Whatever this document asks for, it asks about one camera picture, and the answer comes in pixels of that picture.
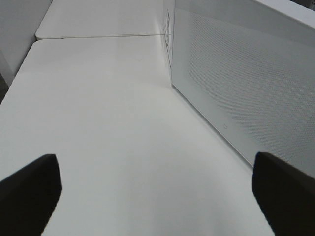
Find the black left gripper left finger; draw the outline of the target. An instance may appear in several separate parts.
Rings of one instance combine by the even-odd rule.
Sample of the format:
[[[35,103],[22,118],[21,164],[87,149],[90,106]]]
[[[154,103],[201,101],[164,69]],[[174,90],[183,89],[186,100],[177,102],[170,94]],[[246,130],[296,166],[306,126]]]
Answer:
[[[0,182],[0,234],[40,236],[60,198],[56,155],[46,154]]]

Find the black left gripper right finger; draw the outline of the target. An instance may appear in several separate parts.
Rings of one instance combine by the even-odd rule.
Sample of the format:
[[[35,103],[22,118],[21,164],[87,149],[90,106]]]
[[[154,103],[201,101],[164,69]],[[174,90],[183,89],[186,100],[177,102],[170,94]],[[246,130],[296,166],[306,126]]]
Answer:
[[[276,236],[315,234],[315,180],[267,152],[255,156],[252,192]]]

